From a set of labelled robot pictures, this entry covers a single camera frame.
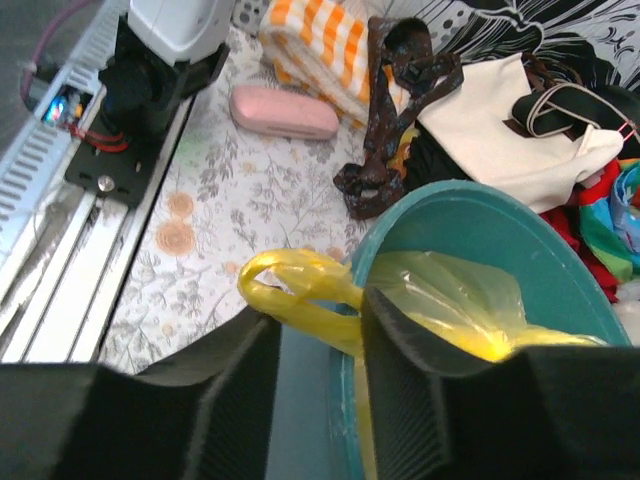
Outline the yellow trash bag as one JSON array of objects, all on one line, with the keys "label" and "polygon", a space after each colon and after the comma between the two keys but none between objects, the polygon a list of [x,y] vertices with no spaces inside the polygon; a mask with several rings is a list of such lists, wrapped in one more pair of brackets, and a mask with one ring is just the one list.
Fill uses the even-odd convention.
[{"label": "yellow trash bag", "polygon": [[[486,361],[497,362],[530,345],[603,343],[529,323],[516,279],[489,265],[436,252],[389,252],[373,261],[366,283],[421,327]],[[242,268],[238,289],[256,310],[354,355],[361,458],[366,478],[376,478],[360,322],[319,305],[330,301],[362,309],[363,290],[348,266],[311,250],[271,250]]]}]

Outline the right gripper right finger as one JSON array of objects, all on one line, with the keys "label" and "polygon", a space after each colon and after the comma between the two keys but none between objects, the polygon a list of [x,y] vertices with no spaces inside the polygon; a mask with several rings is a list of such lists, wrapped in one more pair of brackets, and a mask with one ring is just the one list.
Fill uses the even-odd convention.
[{"label": "right gripper right finger", "polygon": [[362,306],[379,478],[494,478],[495,463],[460,391],[491,363],[420,326],[376,288],[366,288]]}]

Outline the teal trash bin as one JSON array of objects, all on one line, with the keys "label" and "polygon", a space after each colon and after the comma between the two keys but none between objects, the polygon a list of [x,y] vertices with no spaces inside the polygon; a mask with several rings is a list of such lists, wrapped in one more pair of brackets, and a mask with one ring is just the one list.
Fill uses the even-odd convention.
[{"label": "teal trash bin", "polygon": [[[365,285],[377,254],[400,250],[436,251],[510,273],[534,324],[611,345],[633,341],[556,231],[490,187],[443,181],[406,195],[370,226],[349,257],[354,283]],[[352,358],[285,326],[267,478],[363,478],[354,395]]]}]

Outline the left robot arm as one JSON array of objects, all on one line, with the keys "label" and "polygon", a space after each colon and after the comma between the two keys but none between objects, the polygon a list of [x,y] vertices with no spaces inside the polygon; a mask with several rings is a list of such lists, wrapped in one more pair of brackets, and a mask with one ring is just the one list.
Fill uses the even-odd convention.
[{"label": "left robot arm", "polygon": [[234,3],[229,0],[131,1],[119,18],[114,55],[99,72],[106,128],[158,138],[178,106],[217,80]]}]

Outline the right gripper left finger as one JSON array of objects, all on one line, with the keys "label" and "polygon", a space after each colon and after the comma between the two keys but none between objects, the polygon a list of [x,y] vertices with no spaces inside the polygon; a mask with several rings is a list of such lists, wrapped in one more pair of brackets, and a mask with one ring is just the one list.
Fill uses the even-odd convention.
[{"label": "right gripper left finger", "polygon": [[263,479],[280,360],[281,324],[246,307],[221,327],[137,374],[194,387],[182,479]]}]

